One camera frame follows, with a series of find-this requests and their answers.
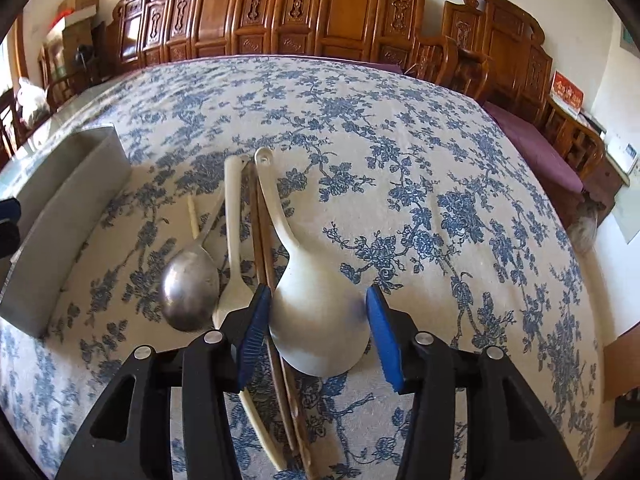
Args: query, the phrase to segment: carved wooden panel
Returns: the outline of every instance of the carved wooden panel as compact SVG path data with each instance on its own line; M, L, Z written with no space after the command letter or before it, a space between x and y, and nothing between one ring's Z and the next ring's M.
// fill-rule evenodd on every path
M537 123L545 105L551 58L542 49L545 35L528 12L509 0L465 0L445 4L443 34L495 62L496 81L489 101Z
M143 14L148 2L156 0L120 0L113 10L114 22L118 23L118 53L113 58L117 73L140 67L140 36Z
M276 0L271 37L273 54L311 56L320 0Z
M167 61L191 59L195 0L168 0L163 55Z
M160 64L160 49L149 50L145 52L145 66L153 66Z
M466 50L479 48L484 14L473 7L444 2L442 33L456 40L458 46Z
M276 0L236 0L232 54L268 54Z
M604 156L605 147L600 136L569 117L549 97L545 99L539 130L582 181Z
M409 68L415 31L422 25L424 0L378 0L372 62Z
M236 0L196 0L194 57L231 54L231 16Z
M527 65L521 66L524 74L520 74L519 79L523 81L520 85L516 100L513 104L512 113L523 118L532 124L539 124L544 110L546 96L551 88L552 59L540 46L531 45L527 58Z
M142 17L140 32L140 67L160 64L161 45L164 41L164 19L166 17L167 0L156 0L148 3Z
M316 56L369 60L378 0L320 0Z

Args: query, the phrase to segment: white bag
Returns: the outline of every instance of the white bag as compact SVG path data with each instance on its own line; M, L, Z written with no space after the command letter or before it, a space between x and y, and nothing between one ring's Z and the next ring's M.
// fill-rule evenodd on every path
M28 128L33 128L41 117L49 114L46 92L25 77L20 78L18 103L22 105L22 118Z

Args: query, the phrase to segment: metal screw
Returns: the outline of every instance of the metal screw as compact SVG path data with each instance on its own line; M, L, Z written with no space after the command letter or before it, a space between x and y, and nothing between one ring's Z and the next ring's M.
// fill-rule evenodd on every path
M497 346L489 346L489 348L486 349L486 354L496 361L499 361L504 357L504 352Z
M415 342L417 342L418 345L430 345L433 343L433 335L431 335L429 332L418 332L415 335Z
M151 348L148 346L139 346L136 348L136 351L133 352L133 357L136 359L146 359L151 355Z
M210 345L214 345L220 341L222 341L222 332L219 332L218 330L212 330L204 335L204 342L209 343Z

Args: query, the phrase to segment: wooden chopstick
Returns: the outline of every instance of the wooden chopstick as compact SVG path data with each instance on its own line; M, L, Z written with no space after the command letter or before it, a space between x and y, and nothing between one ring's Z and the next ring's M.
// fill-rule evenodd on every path
M198 225L198 216L196 214L196 206L191 195L187 195L187 207L189 209L189 222L191 224L191 235L195 240L200 234L200 227ZM264 427L264 423L260 418L258 410L255 409L254 401L249 394L249 390L245 387L238 393L240 403L244 408L249 423L254 428L255 436L258 437L260 445L264 449L264 452L269 457L270 462L276 468L276 471L284 471L287 469L287 461L284 459L284 455L280 452L280 449L276 447L275 443L271 439L269 431Z
M251 162L249 164L249 204L251 206L251 231L254 239L254 261L255 270L258 276L258 281L269 285L267 279L267 273L264 265L265 254L262 244L262 225L260 222L260 211L258 207L258 174L255 169L255 164ZM293 421L291 418L291 412L289 408L289 400L287 399L287 387L284 380L284 374L282 371L282 365L280 364L280 354L273 344L271 334L267 330L267 354L269 356L269 364L271 365L271 376L273 377L273 385L276 390L276 400L278 401L278 407L280 408L280 414L282 416L282 422L284 424L284 431L287 435L287 441L291 451L296 454L298 452L298 441L296 439L296 432L293 428Z
M257 174L255 165L253 165L252 171ZM273 247L273 243L271 241L271 218L269 216L269 211L264 201L264 196L262 195L262 189L260 188L260 185L256 184L255 187L258 199L258 220L260 223L260 237L262 239L264 270L266 272L267 284L273 292L276 288L276 273L273 267L273 257L271 255L271 248ZM300 459L302 460L302 465L305 469L306 478L307 480L318 480L319 475L312 461L308 434L306 432L305 411L302 407L302 403L300 402L300 394L298 393L298 390L296 388L296 383L293 377L293 369L291 368L289 363L287 363L281 356L280 363L282 365L284 385L287 392L287 400L289 401L289 410L293 421L293 428L295 430L295 439L298 443L298 451L300 452Z

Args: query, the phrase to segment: floral pattern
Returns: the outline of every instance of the floral pattern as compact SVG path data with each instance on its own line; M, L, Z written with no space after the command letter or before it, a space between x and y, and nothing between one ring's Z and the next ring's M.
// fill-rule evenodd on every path
M185 195L203 221L232 153L275 150L278 190L295 233L315 240L364 293L456 348L504 348L585 471L600 403L593 317L580 269L542 188L498 126L464 96L405 76L287 57L194 60L124 78L53 139L113 123L133 165L78 256L52 316L33 340L0 320L0 407L43 471L55 475L97 396L137 345L158 351L193 334L161 316L158 281L190 240ZM250 212L242 272L255 286ZM224 220L206 241L228 280ZM276 272L287 263L274 249ZM323 480L395 476L411 397L385 383L375 348L347 374L298 377ZM250 385L283 447L275 473L238 398L227 399L245 479L303 479L286 446L268 360ZM454 478L464 475L464 393ZM179 390L172 465L184 478Z

